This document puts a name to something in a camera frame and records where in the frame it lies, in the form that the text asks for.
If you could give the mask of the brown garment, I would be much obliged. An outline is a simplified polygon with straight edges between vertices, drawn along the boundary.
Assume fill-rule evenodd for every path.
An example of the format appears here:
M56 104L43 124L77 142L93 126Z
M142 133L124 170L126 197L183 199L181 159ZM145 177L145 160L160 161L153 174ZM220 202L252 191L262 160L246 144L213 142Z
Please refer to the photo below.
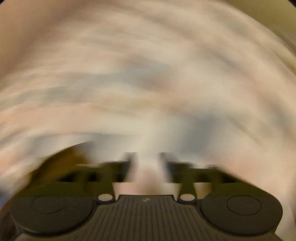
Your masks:
M28 186L33 187L59 180L74 169L91 166L94 151L95 143L87 141L67 147L47 157L38 168L30 173Z

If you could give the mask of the checkered pastel quilt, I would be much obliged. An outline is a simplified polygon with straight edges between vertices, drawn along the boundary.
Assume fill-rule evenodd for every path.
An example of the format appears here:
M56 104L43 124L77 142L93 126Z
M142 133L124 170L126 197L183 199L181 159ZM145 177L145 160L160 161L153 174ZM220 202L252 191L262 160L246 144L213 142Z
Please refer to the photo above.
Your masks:
M160 152L276 196L295 240L295 34L226 1L4 1L1 194L43 159L138 153L128 194L172 192Z

